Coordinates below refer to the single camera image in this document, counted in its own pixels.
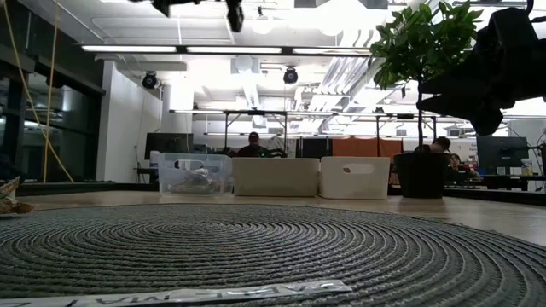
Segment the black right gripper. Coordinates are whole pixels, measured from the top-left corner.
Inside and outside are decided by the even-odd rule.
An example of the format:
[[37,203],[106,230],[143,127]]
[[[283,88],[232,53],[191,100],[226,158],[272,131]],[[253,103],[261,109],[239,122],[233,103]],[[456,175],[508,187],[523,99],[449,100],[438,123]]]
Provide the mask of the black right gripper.
[[[416,104],[422,111],[471,120],[479,136],[493,134],[502,122],[503,109],[517,101],[540,96],[540,39],[532,20],[531,8],[499,10],[479,31],[472,51],[463,62],[448,68],[420,85],[422,94],[433,97]],[[486,90],[480,99],[463,96],[476,90],[477,65],[485,73]]]

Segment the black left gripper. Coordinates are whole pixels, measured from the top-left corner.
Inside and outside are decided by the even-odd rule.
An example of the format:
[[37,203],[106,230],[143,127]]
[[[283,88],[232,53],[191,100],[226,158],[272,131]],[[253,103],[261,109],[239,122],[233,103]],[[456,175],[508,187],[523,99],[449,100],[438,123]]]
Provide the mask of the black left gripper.
[[227,4],[227,20],[232,32],[240,32],[245,20],[241,7],[242,0],[225,0]]

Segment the long ceiling light bar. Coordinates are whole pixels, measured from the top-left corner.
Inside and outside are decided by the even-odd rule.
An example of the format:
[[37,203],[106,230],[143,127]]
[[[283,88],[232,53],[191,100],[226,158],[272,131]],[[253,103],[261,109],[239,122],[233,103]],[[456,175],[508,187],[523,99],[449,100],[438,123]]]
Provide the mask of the long ceiling light bar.
[[177,53],[174,46],[83,45],[82,49],[95,53]]
[[192,54],[280,54],[278,47],[237,47],[237,46],[191,46],[186,48]]
[[369,49],[363,48],[291,48],[291,55],[302,56],[331,56],[331,57],[369,57],[372,55]]

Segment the person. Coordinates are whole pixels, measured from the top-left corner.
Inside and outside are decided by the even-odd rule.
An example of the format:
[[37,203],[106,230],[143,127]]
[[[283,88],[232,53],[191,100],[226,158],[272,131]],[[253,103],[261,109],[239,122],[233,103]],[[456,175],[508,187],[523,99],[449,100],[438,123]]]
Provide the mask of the person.
[[255,131],[248,135],[248,144],[237,152],[237,157],[242,158],[270,158],[271,153],[260,145],[259,134]]
[[449,153],[451,141],[445,136],[437,137],[431,144],[422,144],[415,148],[415,153]]
[[450,164],[448,168],[448,182],[464,182],[470,179],[480,179],[480,174],[465,166],[456,153],[450,155]]

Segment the green leafy plant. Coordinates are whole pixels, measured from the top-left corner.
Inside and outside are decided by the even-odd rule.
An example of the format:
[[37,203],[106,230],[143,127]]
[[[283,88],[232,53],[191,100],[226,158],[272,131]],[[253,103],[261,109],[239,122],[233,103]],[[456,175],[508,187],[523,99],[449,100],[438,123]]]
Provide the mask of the green leafy plant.
[[392,22],[376,27],[380,39],[370,46],[372,56],[384,61],[375,84],[385,90],[398,82],[416,81],[417,103],[422,101],[424,81],[466,58],[481,15],[470,9],[470,3],[453,7],[443,1],[435,9],[420,3],[416,9],[394,12]]

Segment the black computer monitor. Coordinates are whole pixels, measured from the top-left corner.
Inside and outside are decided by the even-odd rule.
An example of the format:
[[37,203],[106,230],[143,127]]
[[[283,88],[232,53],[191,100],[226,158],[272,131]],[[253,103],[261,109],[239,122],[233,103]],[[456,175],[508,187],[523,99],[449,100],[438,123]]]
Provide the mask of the black computer monitor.
[[145,142],[144,159],[150,159],[152,151],[161,154],[190,154],[193,151],[193,134],[148,133]]
[[478,136],[478,166],[486,175],[507,175],[510,168],[521,168],[523,159],[528,159],[525,137]]

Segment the black plant pot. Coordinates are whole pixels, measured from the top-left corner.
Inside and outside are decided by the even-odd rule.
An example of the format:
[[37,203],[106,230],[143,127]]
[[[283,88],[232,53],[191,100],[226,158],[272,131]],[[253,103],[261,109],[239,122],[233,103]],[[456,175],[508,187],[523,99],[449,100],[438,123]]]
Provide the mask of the black plant pot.
[[448,173],[447,153],[401,153],[394,156],[394,166],[405,198],[441,199]]

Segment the black office desk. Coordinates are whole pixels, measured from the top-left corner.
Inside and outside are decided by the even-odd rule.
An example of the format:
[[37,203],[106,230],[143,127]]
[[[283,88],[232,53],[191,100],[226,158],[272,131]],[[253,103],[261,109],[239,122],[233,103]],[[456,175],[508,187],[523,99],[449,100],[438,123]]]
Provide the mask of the black office desk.
[[546,185],[546,176],[522,175],[483,175],[482,183],[488,189],[536,191],[539,186]]

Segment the orange partition panel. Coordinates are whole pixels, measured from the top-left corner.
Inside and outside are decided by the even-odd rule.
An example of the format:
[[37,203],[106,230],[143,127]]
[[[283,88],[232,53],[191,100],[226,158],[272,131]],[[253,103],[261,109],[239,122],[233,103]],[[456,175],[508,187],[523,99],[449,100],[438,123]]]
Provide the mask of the orange partition panel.
[[387,157],[393,158],[403,152],[403,142],[382,138],[346,138],[333,140],[333,156],[341,157]]

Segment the black partition panel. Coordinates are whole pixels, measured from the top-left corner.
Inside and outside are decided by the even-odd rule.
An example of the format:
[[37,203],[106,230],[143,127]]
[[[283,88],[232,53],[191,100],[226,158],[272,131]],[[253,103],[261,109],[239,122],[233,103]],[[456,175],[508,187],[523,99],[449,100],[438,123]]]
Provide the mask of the black partition panel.
[[308,137],[298,140],[297,157],[321,159],[333,155],[333,140]]

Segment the white plastic bin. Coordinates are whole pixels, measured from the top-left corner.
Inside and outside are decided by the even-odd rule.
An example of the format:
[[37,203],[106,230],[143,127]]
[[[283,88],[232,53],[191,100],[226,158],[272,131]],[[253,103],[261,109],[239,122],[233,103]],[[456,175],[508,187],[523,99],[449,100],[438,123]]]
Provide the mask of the white plastic bin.
[[[385,157],[324,157],[320,195],[335,200],[384,200],[391,160]],[[344,173],[348,167],[351,173]]]

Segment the clear plastic bin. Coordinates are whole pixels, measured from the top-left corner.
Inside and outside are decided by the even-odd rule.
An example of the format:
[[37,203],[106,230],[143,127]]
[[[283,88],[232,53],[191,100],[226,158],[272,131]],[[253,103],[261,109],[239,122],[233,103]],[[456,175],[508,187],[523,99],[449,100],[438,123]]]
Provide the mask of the clear plastic bin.
[[210,194],[230,194],[233,192],[232,159],[226,155],[203,153],[162,153],[158,167],[159,190],[162,194],[178,194],[169,192],[169,184],[179,182],[187,171],[206,168],[217,173],[222,183]]

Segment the grey plastic bin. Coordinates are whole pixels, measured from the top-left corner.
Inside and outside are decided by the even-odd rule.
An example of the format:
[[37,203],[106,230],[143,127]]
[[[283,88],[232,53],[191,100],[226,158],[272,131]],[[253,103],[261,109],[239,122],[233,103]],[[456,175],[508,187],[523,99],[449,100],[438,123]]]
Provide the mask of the grey plastic bin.
[[237,196],[314,197],[319,187],[320,159],[233,158]]

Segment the round grey woven placemat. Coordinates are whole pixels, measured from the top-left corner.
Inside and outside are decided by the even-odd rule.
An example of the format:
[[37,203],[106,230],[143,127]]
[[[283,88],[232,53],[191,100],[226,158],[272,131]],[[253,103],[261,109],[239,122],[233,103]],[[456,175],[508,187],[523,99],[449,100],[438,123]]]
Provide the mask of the round grey woven placemat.
[[546,247],[390,213],[151,205],[0,217],[0,299],[340,280],[204,307],[546,307]]

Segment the white label tape strip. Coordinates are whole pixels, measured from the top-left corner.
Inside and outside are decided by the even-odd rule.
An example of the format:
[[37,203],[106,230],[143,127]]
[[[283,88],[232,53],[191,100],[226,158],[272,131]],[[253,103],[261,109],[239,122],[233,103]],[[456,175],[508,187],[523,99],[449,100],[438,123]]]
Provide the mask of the white label tape strip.
[[156,293],[119,293],[88,296],[0,299],[0,307],[135,307],[145,304],[248,301],[318,293],[347,293],[351,287],[340,280],[270,284],[222,289],[175,289]]

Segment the black metal rack frame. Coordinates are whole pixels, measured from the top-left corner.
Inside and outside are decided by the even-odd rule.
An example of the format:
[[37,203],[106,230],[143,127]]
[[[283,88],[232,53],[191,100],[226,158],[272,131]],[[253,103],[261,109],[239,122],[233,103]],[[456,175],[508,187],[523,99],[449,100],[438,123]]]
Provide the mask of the black metal rack frame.
[[397,140],[434,140],[439,136],[436,115],[385,113],[375,116],[375,137]]
[[[288,112],[287,111],[271,111],[271,110],[249,109],[249,110],[223,110],[223,111],[220,111],[220,113],[222,113],[225,116],[225,121],[224,121],[224,148],[228,147],[228,128],[231,125],[231,122],[229,122],[229,116],[231,114],[236,115],[236,119],[234,119],[234,121],[237,120],[242,114],[246,114],[248,116],[257,116],[257,115],[266,116],[266,115],[270,115],[274,119],[276,119],[281,124],[282,128],[284,129],[283,152],[286,153],[286,151],[288,149]],[[278,116],[283,116],[284,121],[281,122],[277,118]]]

